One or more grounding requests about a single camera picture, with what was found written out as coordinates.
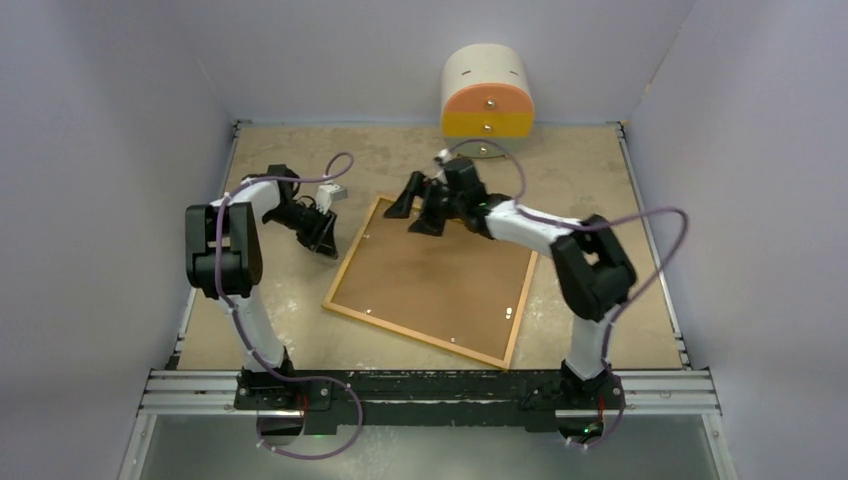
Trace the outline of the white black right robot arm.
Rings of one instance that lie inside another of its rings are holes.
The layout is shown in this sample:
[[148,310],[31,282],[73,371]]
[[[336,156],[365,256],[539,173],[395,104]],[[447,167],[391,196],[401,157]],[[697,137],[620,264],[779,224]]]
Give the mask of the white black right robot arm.
[[637,274],[607,220],[593,215],[566,219],[523,209],[515,196],[488,192],[474,162],[442,151],[433,176],[414,171],[384,217],[405,219],[421,201],[411,233],[442,235],[450,220],[490,240],[526,247],[549,258],[568,308],[575,316],[563,361],[561,392],[584,407],[601,391],[598,377],[609,367],[613,317],[629,300]]

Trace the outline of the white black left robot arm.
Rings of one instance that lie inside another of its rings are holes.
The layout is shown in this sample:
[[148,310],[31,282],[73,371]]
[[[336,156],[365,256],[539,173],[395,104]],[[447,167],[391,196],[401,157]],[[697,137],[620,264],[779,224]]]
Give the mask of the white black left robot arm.
[[264,174],[245,177],[222,198],[185,211],[187,279],[231,318],[243,349],[242,377],[266,374],[259,395],[275,409],[295,402],[298,382],[261,298],[264,263],[258,227],[282,225],[308,251],[335,259],[337,215],[332,205],[347,196],[329,176],[317,180],[314,195],[302,196],[304,182],[286,165],[272,165]]

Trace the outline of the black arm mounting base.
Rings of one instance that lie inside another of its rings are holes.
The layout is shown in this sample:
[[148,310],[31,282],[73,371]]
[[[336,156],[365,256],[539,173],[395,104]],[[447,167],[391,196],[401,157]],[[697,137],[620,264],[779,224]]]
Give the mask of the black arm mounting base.
[[565,379],[564,368],[522,370],[300,370],[296,382],[237,376],[234,408],[304,417],[308,435],[342,425],[520,427],[577,442],[599,437],[622,410],[620,381]]

